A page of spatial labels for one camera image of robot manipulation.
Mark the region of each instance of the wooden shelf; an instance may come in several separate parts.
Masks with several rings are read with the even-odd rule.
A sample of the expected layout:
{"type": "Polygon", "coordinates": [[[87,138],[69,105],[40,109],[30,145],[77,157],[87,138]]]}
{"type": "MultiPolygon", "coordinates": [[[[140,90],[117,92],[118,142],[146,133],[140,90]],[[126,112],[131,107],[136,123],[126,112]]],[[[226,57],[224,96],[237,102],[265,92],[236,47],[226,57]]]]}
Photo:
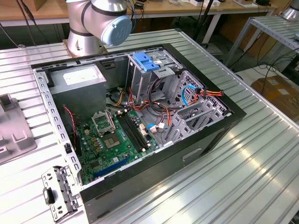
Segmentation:
{"type": "MultiPolygon", "coordinates": [[[[144,3],[144,14],[172,14],[172,13],[196,13],[200,12],[201,7],[196,7],[190,3],[182,5],[173,5],[168,0],[163,2],[147,1],[144,3]]],[[[268,9],[276,8],[276,6],[267,7],[268,9]]],[[[243,8],[232,0],[227,0],[220,4],[219,7],[212,7],[210,12],[233,12],[233,11],[251,11],[256,8],[243,8]]],[[[136,9],[137,14],[142,14],[140,9],[136,9]]],[[[65,0],[47,0],[43,6],[36,12],[32,12],[35,19],[60,19],[68,18],[67,6],[65,0]]],[[[0,21],[23,20],[23,16],[18,8],[0,6],[0,21]]]]}

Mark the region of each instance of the slotted aluminum surface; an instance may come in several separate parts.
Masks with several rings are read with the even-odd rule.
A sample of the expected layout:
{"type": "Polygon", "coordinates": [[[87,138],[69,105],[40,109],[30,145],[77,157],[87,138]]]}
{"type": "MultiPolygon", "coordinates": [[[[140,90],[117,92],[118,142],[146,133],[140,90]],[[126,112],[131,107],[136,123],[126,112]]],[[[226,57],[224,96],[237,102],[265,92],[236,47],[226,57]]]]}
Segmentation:
{"type": "MultiPolygon", "coordinates": [[[[299,128],[176,30],[131,35],[120,49],[171,43],[246,113],[216,149],[101,223],[287,223],[299,209],[299,128]]],[[[0,51],[0,93],[19,100],[38,148],[0,166],[0,223],[52,223],[41,174],[62,165],[31,63],[69,58],[63,44],[0,51]]],[[[84,224],[84,211],[63,221],[84,224]]]]}
{"type": "Polygon", "coordinates": [[[299,33],[299,22],[290,22],[278,15],[255,17],[250,22],[290,49],[299,48],[299,41],[295,38],[299,33]]]}

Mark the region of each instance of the green motherboard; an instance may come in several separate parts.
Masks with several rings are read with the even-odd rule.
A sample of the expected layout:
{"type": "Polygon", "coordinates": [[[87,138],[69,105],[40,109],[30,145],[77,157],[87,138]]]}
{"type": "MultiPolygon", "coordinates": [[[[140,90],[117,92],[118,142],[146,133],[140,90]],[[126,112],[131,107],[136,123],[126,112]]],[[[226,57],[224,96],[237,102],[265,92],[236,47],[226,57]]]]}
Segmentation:
{"type": "MultiPolygon", "coordinates": [[[[142,125],[135,111],[129,111],[127,115],[136,126],[142,125]]],[[[92,120],[77,127],[82,152],[78,159],[82,167],[80,174],[84,185],[92,182],[97,174],[101,174],[99,176],[106,175],[122,165],[133,162],[159,149],[154,138],[148,134],[143,139],[150,146],[145,151],[140,152],[140,150],[134,147],[126,134],[126,127],[120,124],[116,115],[112,116],[112,121],[115,125],[115,130],[106,132],[102,136],[99,135],[97,128],[104,129],[109,127],[109,122],[103,117],[96,120],[97,128],[92,120]]]]}

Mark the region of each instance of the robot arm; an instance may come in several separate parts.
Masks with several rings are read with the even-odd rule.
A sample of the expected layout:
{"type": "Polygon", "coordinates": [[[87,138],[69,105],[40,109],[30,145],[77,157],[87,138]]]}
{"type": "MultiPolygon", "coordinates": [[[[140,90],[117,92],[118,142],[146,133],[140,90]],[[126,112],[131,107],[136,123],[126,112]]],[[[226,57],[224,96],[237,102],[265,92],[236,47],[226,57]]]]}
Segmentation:
{"type": "Polygon", "coordinates": [[[289,21],[299,21],[299,0],[294,0],[281,16],[289,21]]]}
{"type": "Polygon", "coordinates": [[[76,56],[99,54],[100,46],[116,46],[131,33],[124,0],[67,0],[70,18],[68,49],[76,56]]]}

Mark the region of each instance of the blue drive bay latch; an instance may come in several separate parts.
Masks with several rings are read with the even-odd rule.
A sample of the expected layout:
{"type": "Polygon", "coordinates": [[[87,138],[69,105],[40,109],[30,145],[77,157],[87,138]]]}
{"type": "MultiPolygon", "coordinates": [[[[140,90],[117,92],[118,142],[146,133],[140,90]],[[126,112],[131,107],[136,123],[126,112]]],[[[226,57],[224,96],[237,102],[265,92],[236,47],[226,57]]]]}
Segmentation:
{"type": "Polygon", "coordinates": [[[143,52],[133,54],[133,58],[143,68],[144,71],[153,71],[160,68],[143,52]]]}

